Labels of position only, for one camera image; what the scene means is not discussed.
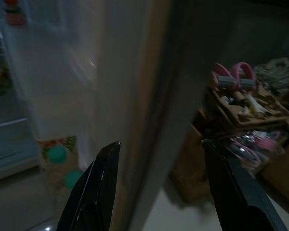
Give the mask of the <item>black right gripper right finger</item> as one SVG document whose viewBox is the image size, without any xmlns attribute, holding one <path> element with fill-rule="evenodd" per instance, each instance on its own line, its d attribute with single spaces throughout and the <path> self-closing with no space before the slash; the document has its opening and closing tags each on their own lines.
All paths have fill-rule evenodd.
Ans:
<svg viewBox="0 0 289 231">
<path fill-rule="evenodd" d="M 203 140 L 206 170 L 219 223 L 224 231 L 285 231 L 262 186 L 238 157 L 215 140 Z"/>
</svg>

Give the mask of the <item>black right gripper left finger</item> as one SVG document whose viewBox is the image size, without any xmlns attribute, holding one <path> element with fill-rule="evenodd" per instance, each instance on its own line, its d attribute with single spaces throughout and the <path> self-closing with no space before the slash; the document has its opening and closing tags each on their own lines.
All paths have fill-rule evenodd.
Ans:
<svg viewBox="0 0 289 231">
<path fill-rule="evenodd" d="M 120 142 L 100 150 L 73 187 L 58 231 L 108 231 L 116 194 Z"/>
</svg>

